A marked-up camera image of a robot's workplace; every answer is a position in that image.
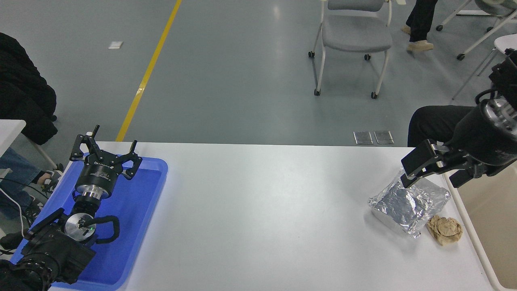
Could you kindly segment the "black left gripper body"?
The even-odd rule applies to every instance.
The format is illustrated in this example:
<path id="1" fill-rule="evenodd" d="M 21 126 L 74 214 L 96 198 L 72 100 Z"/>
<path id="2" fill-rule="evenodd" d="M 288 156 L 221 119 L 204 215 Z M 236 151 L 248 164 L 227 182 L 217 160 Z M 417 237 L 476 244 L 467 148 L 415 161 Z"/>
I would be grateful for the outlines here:
<path id="1" fill-rule="evenodd" d="M 122 173 L 121 164 L 110 164 L 110 158 L 98 159 L 94 154 L 85 158 L 83 170 L 76 182 L 76 190 L 83 191 L 87 186 L 96 186 L 104 191 L 113 191 L 118 176 Z"/>

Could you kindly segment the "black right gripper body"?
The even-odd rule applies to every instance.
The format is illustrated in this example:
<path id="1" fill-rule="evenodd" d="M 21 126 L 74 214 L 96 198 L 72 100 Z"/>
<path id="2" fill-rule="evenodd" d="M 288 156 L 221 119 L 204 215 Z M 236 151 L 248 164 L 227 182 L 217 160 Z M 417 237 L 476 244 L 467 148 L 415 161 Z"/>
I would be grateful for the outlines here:
<path id="1" fill-rule="evenodd" d="M 510 104 L 479 104 L 456 124 L 449 145 L 493 166 L 516 160 L 516 109 Z"/>

